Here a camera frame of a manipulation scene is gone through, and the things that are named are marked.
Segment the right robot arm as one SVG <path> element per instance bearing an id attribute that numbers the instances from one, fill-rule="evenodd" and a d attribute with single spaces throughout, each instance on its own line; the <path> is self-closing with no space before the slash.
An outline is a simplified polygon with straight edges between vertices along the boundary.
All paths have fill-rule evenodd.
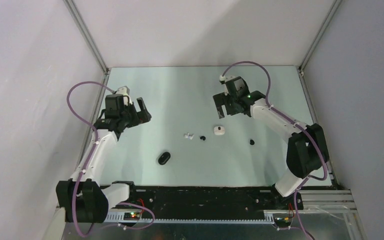
<path id="1" fill-rule="evenodd" d="M 274 184 L 271 204 L 284 209 L 291 202 L 291 194 L 299 189 L 313 172 L 322 169 L 325 180 L 328 177 L 329 152 L 323 128 L 314 123 L 306 124 L 296 120 L 269 104 L 266 95 L 260 91 L 251 92 L 240 76 L 220 76 L 224 91 L 213 96 L 220 119 L 226 115 L 244 114 L 262 121 L 287 143 L 287 170 Z"/>

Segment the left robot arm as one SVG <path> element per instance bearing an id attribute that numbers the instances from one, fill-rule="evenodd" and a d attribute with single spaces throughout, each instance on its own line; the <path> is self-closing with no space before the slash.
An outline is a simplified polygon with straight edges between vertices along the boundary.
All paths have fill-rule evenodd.
<path id="1" fill-rule="evenodd" d="M 115 181 L 102 188 L 101 178 L 106 156 L 117 145 L 124 130 L 148 123 L 151 118 L 141 97 L 136 101 L 128 94 L 105 97 L 104 109 L 93 124 L 89 152 L 71 177 L 59 181 L 55 189 L 68 223 L 103 223 L 109 210 L 119 203 L 125 208 L 136 206 L 138 194 L 131 190 L 130 183 Z"/>

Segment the white earbud charging case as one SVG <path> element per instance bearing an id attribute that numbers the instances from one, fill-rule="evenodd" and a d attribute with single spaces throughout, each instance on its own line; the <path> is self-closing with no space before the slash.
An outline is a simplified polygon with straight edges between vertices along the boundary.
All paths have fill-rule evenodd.
<path id="1" fill-rule="evenodd" d="M 226 130 L 223 126 L 219 125 L 219 126 L 215 126 L 213 128 L 213 133 L 216 135 L 216 136 L 222 136 L 226 133 Z"/>

